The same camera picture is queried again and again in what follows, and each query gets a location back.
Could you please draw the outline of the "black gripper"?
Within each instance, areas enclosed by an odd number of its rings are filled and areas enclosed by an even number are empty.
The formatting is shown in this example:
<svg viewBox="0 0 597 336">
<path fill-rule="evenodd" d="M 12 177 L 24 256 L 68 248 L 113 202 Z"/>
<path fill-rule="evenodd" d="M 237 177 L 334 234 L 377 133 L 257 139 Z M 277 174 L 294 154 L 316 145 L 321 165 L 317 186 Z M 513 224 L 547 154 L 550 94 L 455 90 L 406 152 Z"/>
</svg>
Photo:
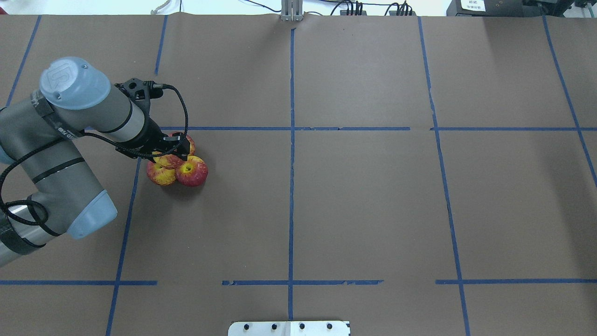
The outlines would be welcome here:
<svg viewBox="0 0 597 336">
<path fill-rule="evenodd" d="M 139 134 L 132 140 L 117 142 L 117 145 L 115 151 L 132 159 L 155 152 L 154 162 L 158 162 L 158 159 L 166 159 L 168 155 L 173 155 L 181 161 L 187 161 L 191 151 L 190 137 L 166 136 L 151 118 L 145 119 Z"/>
</svg>

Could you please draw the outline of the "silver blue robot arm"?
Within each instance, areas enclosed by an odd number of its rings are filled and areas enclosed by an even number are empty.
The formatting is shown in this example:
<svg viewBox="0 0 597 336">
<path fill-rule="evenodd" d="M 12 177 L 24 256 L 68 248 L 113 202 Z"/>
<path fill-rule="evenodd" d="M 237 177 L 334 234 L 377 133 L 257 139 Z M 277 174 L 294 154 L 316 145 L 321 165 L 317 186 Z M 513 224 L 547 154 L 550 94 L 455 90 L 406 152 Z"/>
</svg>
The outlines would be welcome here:
<svg viewBox="0 0 597 336">
<path fill-rule="evenodd" d="M 36 192 L 1 200 L 1 265 L 68 234 L 81 239 L 118 214 L 107 190 L 74 142 L 92 137 L 131 159 L 172 154 L 186 160 L 186 132 L 167 135 L 151 119 L 151 100 L 175 90 L 137 78 L 112 83 L 79 57 L 54 60 L 29 98 L 1 110 L 1 174 L 22 166 Z"/>
</svg>

